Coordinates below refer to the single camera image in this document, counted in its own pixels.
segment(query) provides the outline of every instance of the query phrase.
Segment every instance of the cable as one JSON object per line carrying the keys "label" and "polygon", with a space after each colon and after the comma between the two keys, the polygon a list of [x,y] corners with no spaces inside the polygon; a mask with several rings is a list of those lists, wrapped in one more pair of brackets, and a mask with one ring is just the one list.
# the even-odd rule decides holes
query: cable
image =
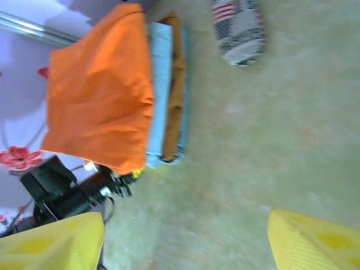
{"label": "cable", "polygon": [[75,167],[75,168],[73,168],[73,169],[71,169],[70,171],[75,171],[75,170],[78,170],[78,169],[81,169],[81,168],[84,168],[84,165],[81,165],[81,166],[77,166],[77,167]]}
{"label": "cable", "polygon": [[106,197],[106,198],[108,198],[111,201],[112,208],[111,208],[110,214],[103,221],[104,225],[106,225],[110,221],[110,219],[113,217],[113,215],[115,213],[115,201],[114,201],[114,198],[113,197]]}

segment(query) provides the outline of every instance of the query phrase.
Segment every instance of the brown cloth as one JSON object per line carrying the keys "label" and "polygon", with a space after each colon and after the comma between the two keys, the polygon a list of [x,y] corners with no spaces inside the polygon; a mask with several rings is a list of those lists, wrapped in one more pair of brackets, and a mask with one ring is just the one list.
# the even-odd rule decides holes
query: brown cloth
{"label": "brown cloth", "polygon": [[120,175],[143,167],[154,106],[150,59],[138,4],[117,6],[84,38],[53,51],[42,150]]}
{"label": "brown cloth", "polygon": [[163,144],[163,156],[166,161],[175,158],[179,141],[180,126],[184,103],[185,56],[183,53],[181,21],[175,11],[159,21],[173,27],[173,68],[172,84],[168,101],[166,130]]}

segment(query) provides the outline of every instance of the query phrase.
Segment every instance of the red flower pattern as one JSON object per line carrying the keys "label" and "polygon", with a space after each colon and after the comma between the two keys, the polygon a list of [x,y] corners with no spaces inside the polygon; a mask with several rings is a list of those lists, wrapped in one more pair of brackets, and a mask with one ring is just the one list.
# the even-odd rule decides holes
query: red flower pattern
{"label": "red flower pattern", "polygon": [[0,152],[0,164],[8,170],[27,170],[43,161],[41,151],[30,152],[25,146],[11,146]]}
{"label": "red flower pattern", "polygon": [[47,66],[44,66],[41,69],[38,69],[38,74],[44,78],[48,78],[49,77],[49,68]]}
{"label": "red flower pattern", "polygon": [[5,221],[6,220],[6,217],[10,214],[9,211],[3,213],[2,215],[0,215],[0,222],[1,221]]}

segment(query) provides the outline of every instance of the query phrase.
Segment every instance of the folded clothes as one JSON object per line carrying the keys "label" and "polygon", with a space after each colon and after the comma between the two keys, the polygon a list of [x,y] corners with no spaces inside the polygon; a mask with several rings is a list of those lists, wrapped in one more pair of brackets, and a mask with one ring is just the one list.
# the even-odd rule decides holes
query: folded clothes
{"label": "folded clothes", "polygon": [[156,168],[162,155],[167,123],[167,107],[172,78],[173,30],[169,25],[153,22],[149,31],[155,107],[148,135],[146,165]]}
{"label": "folded clothes", "polygon": [[183,55],[181,21],[176,12],[173,11],[170,15],[160,20],[160,23],[172,26],[174,39],[172,83],[169,94],[166,131],[162,151],[162,158],[166,161],[171,161],[175,158],[176,148],[179,141],[186,67]]}
{"label": "folded clothes", "polygon": [[119,5],[84,38],[53,51],[42,150],[121,175],[143,167],[154,108],[150,61],[138,4]]}
{"label": "folded clothes", "polygon": [[[182,44],[185,60],[189,59],[189,40],[188,40],[188,32],[183,27],[182,28]],[[189,119],[189,111],[190,111],[190,92],[189,92],[189,72],[188,69],[185,72],[185,84],[183,89],[183,110],[182,110],[182,120],[179,131],[179,140],[177,143],[177,148],[175,152],[175,157],[173,160],[165,160],[161,158],[161,162],[174,165],[178,164],[185,157],[185,145],[187,141],[187,133],[188,133],[188,119]]]}

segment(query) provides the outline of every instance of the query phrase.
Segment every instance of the floor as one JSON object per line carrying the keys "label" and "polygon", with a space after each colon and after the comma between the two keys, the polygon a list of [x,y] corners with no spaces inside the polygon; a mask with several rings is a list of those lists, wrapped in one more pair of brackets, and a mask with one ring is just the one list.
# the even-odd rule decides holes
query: floor
{"label": "floor", "polygon": [[271,208],[360,225],[360,2],[262,0],[269,46],[247,68],[219,56],[209,0],[162,0],[191,33],[187,159],[117,199],[105,264],[276,269]]}

